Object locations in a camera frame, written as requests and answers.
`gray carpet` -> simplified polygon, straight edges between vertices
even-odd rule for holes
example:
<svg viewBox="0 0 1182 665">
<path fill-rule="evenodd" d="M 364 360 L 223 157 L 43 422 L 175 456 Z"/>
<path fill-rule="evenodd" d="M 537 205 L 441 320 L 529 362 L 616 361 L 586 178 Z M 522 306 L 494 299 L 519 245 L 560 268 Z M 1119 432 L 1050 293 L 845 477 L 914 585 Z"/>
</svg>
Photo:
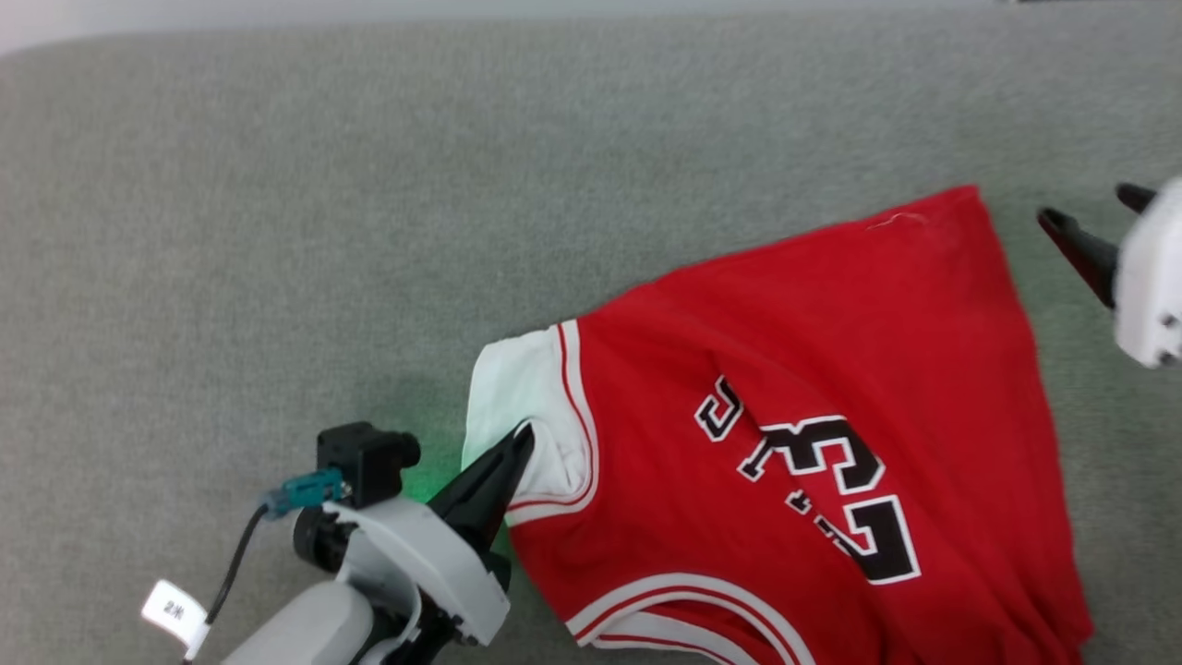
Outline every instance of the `gray carpet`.
<svg viewBox="0 0 1182 665">
<path fill-rule="evenodd" d="M 411 24 L 106 39 L 0 61 L 0 660 L 169 663 L 326 426 L 459 463 L 481 346 L 674 266 L 979 182 L 1034 322 L 1089 663 L 1182 653 L 1182 374 L 1123 358 L 1040 235 L 1182 172 L 1182 5 Z M 206 661 L 320 574 L 258 535 Z M 577 650 L 519 576 L 441 663 Z"/>
</svg>

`black cable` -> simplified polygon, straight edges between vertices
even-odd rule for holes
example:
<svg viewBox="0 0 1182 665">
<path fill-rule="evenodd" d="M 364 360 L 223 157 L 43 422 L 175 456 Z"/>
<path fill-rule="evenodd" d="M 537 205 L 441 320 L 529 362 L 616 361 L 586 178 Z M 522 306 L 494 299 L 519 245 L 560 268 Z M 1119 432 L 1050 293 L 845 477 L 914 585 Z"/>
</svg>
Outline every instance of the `black cable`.
<svg viewBox="0 0 1182 665">
<path fill-rule="evenodd" d="M 226 596 L 229 595 L 229 588 L 234 586 L 234 578 L 238 576 L 238 568 L 242 565 L 242 558 L 246 555 L 246 546 L 251 542 L 251 536 L 254 535 L 254 528 L 259 526 L 259 521 L 262 516 L 271 510 L 267 504 L 262 504 L 254 515 L 251 516 L 251 521 L 246 523 L 246 529 L 242 530 L 242 537 L 238 540 L 238 549 L 234 550 L 234 556 L 229 560 L 229 571 L 226 571 L 226 579 L 222 580 L 222 588 L 217 592 L 217 598 L 214 599 L 213 606 L 209 608 L 209 614 L 206 615 L 206 626 L 213 626 L 214 620 L 217 619 L 217 614 L 221 612 L 223 605 L 226 605 Z M 181 660 L 181 665 L 193 665 L 191 660 Z"/>
</svg>

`red jersey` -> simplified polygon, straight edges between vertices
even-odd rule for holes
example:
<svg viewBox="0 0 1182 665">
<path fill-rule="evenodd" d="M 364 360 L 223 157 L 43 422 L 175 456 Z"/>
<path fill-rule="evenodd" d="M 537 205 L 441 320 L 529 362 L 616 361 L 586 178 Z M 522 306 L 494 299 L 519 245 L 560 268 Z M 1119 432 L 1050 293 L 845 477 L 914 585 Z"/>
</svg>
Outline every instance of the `red jersey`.
<svg viewBox="0 0 1182 665">
<path fill-rule="evenodd" d="M 1080 663 L 1034 340 L 974 188 L 686 267 L 488 346 L 465 459 L 580 645 Z"/>
</svg>

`armhole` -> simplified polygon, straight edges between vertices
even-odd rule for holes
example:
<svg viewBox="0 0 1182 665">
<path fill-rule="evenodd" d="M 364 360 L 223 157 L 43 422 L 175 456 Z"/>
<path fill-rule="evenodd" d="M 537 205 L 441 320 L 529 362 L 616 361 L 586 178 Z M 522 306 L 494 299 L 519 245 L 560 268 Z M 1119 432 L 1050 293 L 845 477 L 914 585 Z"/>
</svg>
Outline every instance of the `armhole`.
<svg viewBox="0 0 1182 665">
<path fill-rule="evenodd" d="M 576 320 L 485 347 L 472 373 L 462 465 L 526 423 L 534 452 L 505 515 L 509 527 L 578 513 L 598 487 Z"/>
</svg>

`printed number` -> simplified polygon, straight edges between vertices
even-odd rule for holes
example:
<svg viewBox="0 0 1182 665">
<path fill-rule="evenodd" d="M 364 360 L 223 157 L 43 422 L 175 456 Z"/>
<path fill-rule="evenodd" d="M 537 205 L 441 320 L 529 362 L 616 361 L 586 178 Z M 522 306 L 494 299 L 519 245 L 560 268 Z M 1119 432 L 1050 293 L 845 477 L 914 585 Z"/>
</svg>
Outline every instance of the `printed number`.
<svg viewBox="0 0 1182 665">
<path fill-rule="evenodd" d="M 842 462 L 833 464 L 833 480 L 843 496 L 873 490 L 886 471 L 882 461 L 840 416 L 810 418 L 762 430 L 765 436 L 759 448 L 739 467 L 739 472 L 749 481 L 758 481 L 764 475 L 767 459 L 773 452 L 784 456 L 788 472 L 793 476 L 823 472 L 826 469 L 823 449 L 827 446 L 837 446 L 844 454 Z M 808 498 L 800 490 L 793 493 L 787 503 L 803 515 L 812 509 Z M 870 583 L 890 585 L 920 575 L 920 565 L 898 497 L 890 495 L 847 503 L 843 510 L 849 534 L 865 539 L 866 547 L 829 522 L 818 522 L 818 526 L 858 562 Z"/>
<path fill-rule="evenodd" d="M 739 402 L 739 396 L 730 389 L 725 377 L 719 377 L 719 380 L 714 383 L 714 387 L 719 397 L 706 396 L 706 399 L 702 400 L 702 406 L 697 408 L 697 424 L 712 442 L 717 443 L 726 439 L 727 435 L 730 433 L 730 429 L 739 422 L 739 417 L 742 416 L 742 403 Z M 719 413 L 719 408 L 721 406 L 719 399 L 722 400 L 722 404 L 727 405 L 727 409 L 722 413 Z"/>
</svg>

